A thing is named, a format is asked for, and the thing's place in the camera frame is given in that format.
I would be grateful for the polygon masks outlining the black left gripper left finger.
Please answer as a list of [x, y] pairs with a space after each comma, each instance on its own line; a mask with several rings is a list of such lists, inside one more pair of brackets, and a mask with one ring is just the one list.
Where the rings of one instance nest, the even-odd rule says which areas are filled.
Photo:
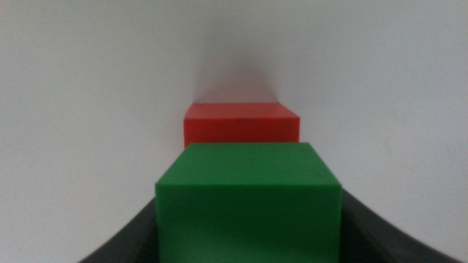
[[156, 206], [152, 199], [127, 225], [79, 263], [133, 262], [155, 226]]

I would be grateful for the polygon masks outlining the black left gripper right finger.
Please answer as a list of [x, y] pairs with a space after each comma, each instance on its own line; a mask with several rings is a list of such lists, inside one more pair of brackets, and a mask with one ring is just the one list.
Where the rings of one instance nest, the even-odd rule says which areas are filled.
[[346, 190], [342, 194], [339, 261], [459, 263], [390, 224]]

